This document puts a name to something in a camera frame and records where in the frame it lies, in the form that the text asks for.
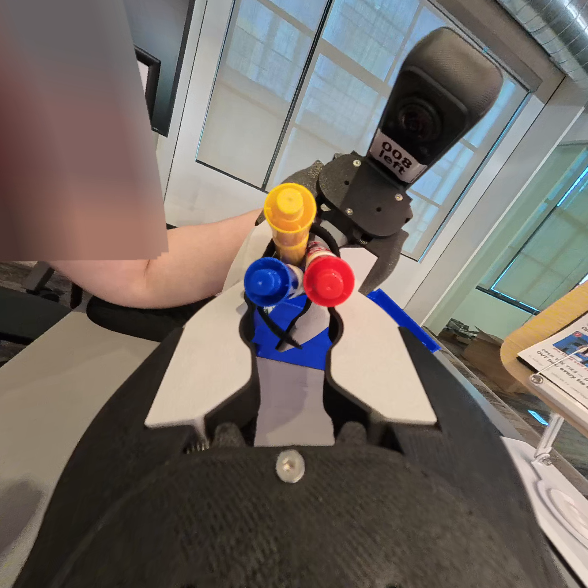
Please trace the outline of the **black framed wall board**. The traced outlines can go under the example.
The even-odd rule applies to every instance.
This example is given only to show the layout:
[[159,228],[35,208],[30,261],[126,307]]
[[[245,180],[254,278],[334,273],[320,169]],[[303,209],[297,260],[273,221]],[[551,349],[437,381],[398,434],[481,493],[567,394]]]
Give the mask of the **black framed wall board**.
[[134,45],[134,50],[143,85],[143,91],[145,94],[146,107],[148,109],[149,118],[152,119],[156,101],[156,93],[158,89],[161,62],[158,58],[137,47],[136,45]]

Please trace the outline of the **large glass window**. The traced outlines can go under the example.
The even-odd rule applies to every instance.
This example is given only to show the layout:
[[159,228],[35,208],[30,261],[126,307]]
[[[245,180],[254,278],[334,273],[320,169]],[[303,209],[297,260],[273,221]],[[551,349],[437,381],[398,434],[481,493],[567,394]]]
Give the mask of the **large glass window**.
[[234,1],[196,162],[268,191],[316,159],[366,153],[401,63],[447,26],[498,65],[495,105],[409,189],[403,254],[422,264],[532,99],[565,80],[489,1]]

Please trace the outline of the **yellow marker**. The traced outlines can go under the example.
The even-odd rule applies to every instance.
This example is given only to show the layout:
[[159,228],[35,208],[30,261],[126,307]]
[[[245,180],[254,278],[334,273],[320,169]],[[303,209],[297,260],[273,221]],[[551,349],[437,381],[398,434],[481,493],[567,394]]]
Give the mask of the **yellow marker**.
[[313,194],[298,183],[283,183],[268,193],[263,213],[278,258],[293,266],[301,265],[317,214]]

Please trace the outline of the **acrylic sign holder with paper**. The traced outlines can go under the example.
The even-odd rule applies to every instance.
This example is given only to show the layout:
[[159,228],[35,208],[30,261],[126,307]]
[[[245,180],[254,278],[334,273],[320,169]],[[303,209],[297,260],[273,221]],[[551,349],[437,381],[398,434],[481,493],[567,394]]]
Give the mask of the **acrylic sign holder with paper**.
[[534,463],[548,465],[564,420],[572,419],[587,429],[587,313],[523,349],[517,359],[532,370],[529,382],[534,391],[558,409],[551,413],[533,456]]

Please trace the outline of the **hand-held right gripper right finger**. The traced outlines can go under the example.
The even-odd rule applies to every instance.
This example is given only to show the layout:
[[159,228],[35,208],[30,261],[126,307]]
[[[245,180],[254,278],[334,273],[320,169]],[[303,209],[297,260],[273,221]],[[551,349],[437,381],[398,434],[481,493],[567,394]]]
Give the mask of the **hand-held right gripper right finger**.
[[436,424],[397,323],[363,294],[352,294],[335,312],[342,334],[329,350],[325,373],[335,391],[385,422]]

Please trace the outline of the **blue plastic bin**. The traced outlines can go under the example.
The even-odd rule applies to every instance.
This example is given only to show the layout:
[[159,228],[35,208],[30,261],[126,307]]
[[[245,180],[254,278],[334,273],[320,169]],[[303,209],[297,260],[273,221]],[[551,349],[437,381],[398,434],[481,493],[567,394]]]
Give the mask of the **blue plastic bin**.
[[[425,347],[436,352],[440,344],[423,330],[399,305],[397,305],[383,290],[373,290],[367,296],[383,309],[400,326],[407,328],[420,340]],[[307,301],[306,295],[291,298],[276,306],[270,312],[270,317],[280,327],[287,327],[299,314]],[[323,371],[326,365],[326,353],[331,344],[328,328],[324,328],[318,335],[302,344],[302,349],[278,351],[276,345],[278,337],[274,335],[263,322],[258,312],[254,313],[254,338],[257,357],[295,364],[311,369]]]

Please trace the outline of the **white moulded tray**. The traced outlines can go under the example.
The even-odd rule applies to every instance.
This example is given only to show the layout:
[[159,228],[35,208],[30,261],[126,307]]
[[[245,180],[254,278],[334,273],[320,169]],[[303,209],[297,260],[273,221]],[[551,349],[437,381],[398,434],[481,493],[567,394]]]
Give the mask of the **white moulded tray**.
[[502,441],[523,481],[538,523],[556,552],[587,587],[587,499],[553,465],[534,458],[531,445]]

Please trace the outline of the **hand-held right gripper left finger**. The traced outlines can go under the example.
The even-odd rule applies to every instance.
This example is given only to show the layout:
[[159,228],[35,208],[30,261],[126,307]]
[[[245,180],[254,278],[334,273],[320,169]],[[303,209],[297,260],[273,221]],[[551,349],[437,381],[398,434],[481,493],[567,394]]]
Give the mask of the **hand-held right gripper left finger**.
[[254,307],[239,281],[183,328],[145,426],[189,426],[205,445],[223,423],[254,429],[261,390],[253,337]]

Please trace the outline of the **round wooden table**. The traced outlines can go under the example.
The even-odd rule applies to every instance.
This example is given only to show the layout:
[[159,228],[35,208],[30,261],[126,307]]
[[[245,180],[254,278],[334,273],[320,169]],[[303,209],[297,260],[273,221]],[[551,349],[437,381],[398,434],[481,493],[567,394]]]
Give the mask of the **round wooden table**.
[[501,361],[511,376],[568,422],[577,420],[577,429],[587,427],[587,409],[581,408],[577,401],[559,398],[553,401],[545,393],[536,391],[529,380],[532,371],[518,361],[518,353],[568,327],[586,312],[587,283],[584,283],[508,335],[500,350]]

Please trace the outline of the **blue marker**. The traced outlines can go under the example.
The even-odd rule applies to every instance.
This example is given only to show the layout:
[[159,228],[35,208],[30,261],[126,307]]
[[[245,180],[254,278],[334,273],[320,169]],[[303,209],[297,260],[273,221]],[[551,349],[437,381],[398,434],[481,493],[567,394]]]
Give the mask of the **blue marker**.
[[304,272],[297,266],[264,257],[251,263],[243,281],[247,298],[257,306],[272,307],[304,294]]

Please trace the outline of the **red marker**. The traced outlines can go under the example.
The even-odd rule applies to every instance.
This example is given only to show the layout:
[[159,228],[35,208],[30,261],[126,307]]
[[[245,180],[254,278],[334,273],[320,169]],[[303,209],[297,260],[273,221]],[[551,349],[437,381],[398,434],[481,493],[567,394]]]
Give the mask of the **red marker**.
[[345,302],[355,287],[355,274],[344,259],[319,240],[307,244],[303,287],[307,298],[319,306]]

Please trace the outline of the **cardboard box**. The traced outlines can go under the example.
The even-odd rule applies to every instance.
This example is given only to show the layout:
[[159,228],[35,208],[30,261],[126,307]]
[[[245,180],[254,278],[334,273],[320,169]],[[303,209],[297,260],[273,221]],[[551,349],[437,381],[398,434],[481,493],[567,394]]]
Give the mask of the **cardboard box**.
[[457,319],[450,319],[439,337],[453,345],[459,357],[480,370],[502,365],[500,349],[503,340],[478,327],[470,327]]

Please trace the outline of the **green tinted glass partition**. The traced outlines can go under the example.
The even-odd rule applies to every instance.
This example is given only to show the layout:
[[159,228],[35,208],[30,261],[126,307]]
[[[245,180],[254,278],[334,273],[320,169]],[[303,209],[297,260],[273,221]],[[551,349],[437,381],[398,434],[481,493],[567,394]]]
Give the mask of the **green tinted glass partition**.
[[587,142],[558,145],[517,203],[533,208],[476,288],[538,314],[587,279]]

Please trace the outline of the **person's left forearm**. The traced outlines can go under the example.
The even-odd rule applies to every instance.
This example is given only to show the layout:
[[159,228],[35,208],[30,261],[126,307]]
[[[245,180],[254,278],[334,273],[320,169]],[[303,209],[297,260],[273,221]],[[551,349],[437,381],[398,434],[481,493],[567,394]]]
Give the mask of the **person's left forearm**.
[[218,294],[261,214],[255,209],[211,224],[167,232],[168,252],[154,260],[49,261],[83,290],[123,307],[160,309]]

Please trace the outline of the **silver ventilation duct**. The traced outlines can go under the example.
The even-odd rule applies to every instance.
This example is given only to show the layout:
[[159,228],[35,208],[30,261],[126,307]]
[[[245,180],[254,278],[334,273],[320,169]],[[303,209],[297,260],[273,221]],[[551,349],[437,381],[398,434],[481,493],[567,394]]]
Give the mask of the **silver ventilation duct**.
[[578,87],[587,91],[587,1],[498,1]]

